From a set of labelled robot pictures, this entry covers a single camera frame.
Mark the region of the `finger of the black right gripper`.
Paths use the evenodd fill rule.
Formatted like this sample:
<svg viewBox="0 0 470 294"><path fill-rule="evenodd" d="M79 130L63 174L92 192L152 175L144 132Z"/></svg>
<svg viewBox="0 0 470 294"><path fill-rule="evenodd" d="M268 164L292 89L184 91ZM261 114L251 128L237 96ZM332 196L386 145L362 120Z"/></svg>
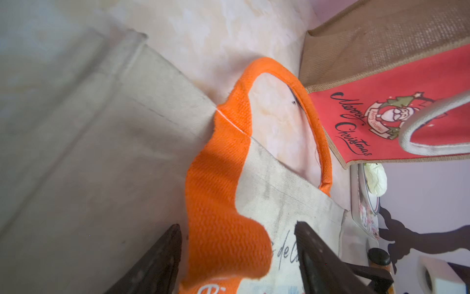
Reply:
<svg viewBox="0 0 470 294"><path fill-rule="evenodd" d="M384 268L365 267L346 263L349 269L356 275L370 280L367 287L375 294L387 294L394 283L391 273Z"/></svg>

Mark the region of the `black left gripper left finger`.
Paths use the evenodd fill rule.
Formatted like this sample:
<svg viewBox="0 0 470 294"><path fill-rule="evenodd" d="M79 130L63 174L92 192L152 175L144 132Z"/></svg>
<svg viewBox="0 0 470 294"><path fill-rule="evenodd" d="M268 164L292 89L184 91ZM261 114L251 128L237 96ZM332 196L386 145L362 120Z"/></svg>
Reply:
<svg viewBox="0 0 470 294"><path fill-rule="evenodd" d="M173 224L106 293L170 294L175 289L182 254L182 233Z"/></svg>

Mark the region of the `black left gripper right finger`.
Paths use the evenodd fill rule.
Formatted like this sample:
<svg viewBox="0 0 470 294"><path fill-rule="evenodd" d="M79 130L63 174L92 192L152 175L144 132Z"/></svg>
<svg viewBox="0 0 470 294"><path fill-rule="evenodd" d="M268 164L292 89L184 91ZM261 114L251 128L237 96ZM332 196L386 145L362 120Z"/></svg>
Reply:
<svg viewBox="0 0 470 294"><path fill-rule="evenodd" d="M306 294L372 294L306 222L297 222L299 268Z"/></svg>

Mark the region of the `canvas tote bag orange handles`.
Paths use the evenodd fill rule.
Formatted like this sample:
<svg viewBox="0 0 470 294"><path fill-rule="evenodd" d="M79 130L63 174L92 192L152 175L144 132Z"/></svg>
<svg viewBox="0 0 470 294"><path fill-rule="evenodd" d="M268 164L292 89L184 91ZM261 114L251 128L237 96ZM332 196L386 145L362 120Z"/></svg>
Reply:
<svg viewBox="0 0 470 294"><path fill-rule="evenodd" d="M253 137L249 93L271 76L305 111L321 171L312 184ZM331 160L301 82L253 61L215 105L129 31L52 111L1 129L1 292L107 294L173 224L171 294L305 294L297 222L343 262L364 248L329 197Z"/></svg>

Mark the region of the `red Christmas jute bag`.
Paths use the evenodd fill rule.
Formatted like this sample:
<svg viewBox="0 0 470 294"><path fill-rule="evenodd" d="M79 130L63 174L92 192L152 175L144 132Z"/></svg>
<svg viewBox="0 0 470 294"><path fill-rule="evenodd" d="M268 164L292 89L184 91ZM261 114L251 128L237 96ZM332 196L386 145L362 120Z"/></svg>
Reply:
<svg viewBox="0 0 470 294"><path fill-rule="evenodd" d="M307 31L299 79L345 168L470 156L468 1L358 1Z"/></svg>

